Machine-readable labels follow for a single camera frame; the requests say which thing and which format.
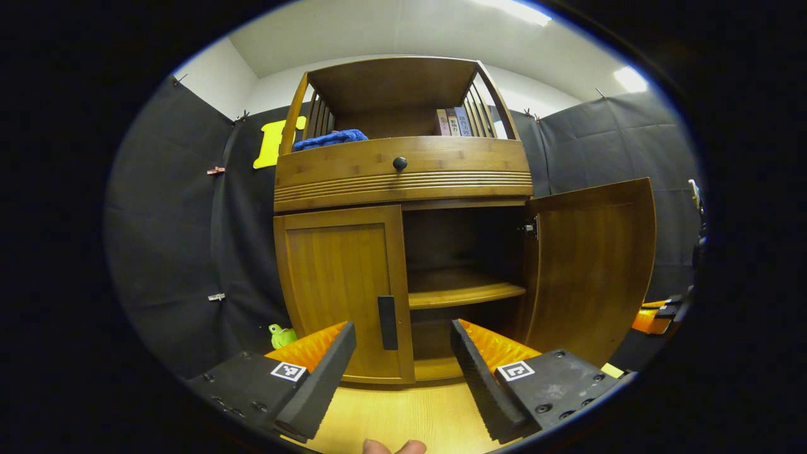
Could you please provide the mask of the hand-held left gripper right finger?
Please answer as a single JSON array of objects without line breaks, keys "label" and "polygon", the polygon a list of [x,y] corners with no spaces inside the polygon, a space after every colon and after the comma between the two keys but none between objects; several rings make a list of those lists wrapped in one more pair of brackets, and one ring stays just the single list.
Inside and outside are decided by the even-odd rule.
[{"label": "hand-held left gripper right finger", "polygon": [[545,438],[583,419],[634,381],[567,349],[539,352],[465,321],[451,322],[450,345],[492,440]]}]

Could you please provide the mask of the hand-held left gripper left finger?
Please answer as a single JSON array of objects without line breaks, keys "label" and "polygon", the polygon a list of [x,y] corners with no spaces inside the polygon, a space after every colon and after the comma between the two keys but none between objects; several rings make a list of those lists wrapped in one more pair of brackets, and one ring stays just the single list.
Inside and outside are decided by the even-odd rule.
[{"label": "hand-held left gripper left finger", "polygon": [[340,322],[266,354],[242,351],[185,384],[220,414],[268,436],[315,437],[357,345]]}]

